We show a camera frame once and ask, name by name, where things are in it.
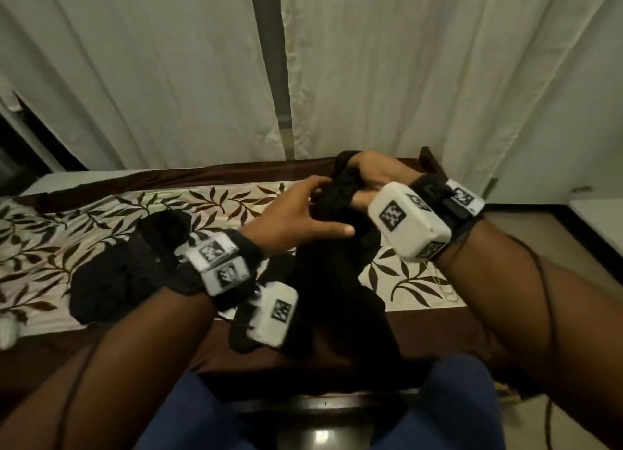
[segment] leaf-patterned fabric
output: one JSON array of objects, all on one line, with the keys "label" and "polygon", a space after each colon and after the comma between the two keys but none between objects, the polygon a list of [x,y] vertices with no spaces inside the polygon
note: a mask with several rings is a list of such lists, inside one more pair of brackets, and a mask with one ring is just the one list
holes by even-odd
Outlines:
[{"label": "leaf-patterned fabric", "polygon": [[[192,216],[194,245],[225,228],[238,228],[292,182],[201,186],[111,195],[80,209],[38,214],[12,199],[0,202],[0,314],[23,324],[20,335],[83,326],[68,311],[76,269],[108,245],[127,240],[138,219],[163,209]],[[400,260],[386,240],[360,276],[387,304],[387,311],[464,306],[432,264]]]}]

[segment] white curtain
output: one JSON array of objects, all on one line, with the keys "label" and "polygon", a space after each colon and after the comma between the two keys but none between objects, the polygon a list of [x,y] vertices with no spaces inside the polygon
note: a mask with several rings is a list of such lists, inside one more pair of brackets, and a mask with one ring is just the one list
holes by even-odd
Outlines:
[{"label": "white curtain", "polygon": [[604,0],[282,0],[297,158],[416,156],[482,191]]},{"label": "white curtain", "polygon": [[0,41],[90,169],[284,159],[251,0],[0,0]]}]

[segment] mattress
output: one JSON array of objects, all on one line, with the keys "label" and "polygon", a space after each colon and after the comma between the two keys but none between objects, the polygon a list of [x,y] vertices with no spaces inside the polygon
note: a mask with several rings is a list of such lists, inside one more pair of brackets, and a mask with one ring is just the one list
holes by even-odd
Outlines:
[{"label": "mattress", "polygon": [[[404,161],[419,168],[417,160]],[[4,201],[0,210],[6,212],[0,218],[13,219],[11,234],[19,238],[9,240],[15,251],[4,252],[4,261],[0,259],[0,281],[7,296],[4,309],[20,311],[9,312],[22,322],[24,336],[8,352],[12,359],[6,352],[0,354],[0,394],[29,391],[62,362],[61,357],[98,335],[98,330],[76,330],[82,326],[68,314],[71,274],[106,244],[127,238],[138,218],[164,208],[185,210],[192,216],[191,239],[197,241],[250,221],[292,182],[310,174],[330,174],[332,165],[328,158],[130,173],[58,173],[42,178],[22,197]],[[51,228],[44,224],[47,221],[63,226]],[[18,256],[18,265],[14,259],[6,261],[7,254],[16,258],[23,248],[34,250]],[[412,366],[405,378],[409,382],[393,386],[417,385],[435,357],[451,352],[477,355],[498,378],[508,371],[502,347],[432,265],[404,263],[384,240],[360,281],[385,301],[401,354]],[[192,362],[208,381],[218,381],[213,389],[222,390],[223,399],[258,397],[271,380],[276,386],[272,389],[284,393],[379,385],[358,382],[357,370],[331,350],[327,337],[315,337],[313,357],[294,360],[268,348],[239,355],[229,348],[228,335],[228,322],[214,323]],[[32,366],[36,371],[24,370]],[[286,381],[290,388],[284,388]]]}]

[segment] person's left hand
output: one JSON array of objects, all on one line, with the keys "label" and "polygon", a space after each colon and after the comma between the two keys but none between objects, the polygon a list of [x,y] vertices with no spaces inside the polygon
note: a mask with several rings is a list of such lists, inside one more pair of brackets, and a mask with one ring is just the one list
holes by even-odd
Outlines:
[{"label": "person's left hand", "polygon": [[354,235],[354,227],[338,222],[320,222],[310,216],[310,197],[331,178],[310,176],[279,195],[261,217],[239,232],[260,247],[265,257],[316,239],[340,239]]}]

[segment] blue shorts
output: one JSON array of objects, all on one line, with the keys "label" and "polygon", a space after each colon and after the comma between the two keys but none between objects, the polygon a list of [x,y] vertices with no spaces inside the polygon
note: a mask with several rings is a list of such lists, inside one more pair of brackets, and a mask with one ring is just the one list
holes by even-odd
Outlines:
[{"label": "blue shorts", "polygon": [[[185,373],[139,439],[136,450],[254,450],[237,416],[198,376]],[[487,368],[467,355],[435,363],[418,404],[371,448],[498,450],[504,448],[502,415]]]}]

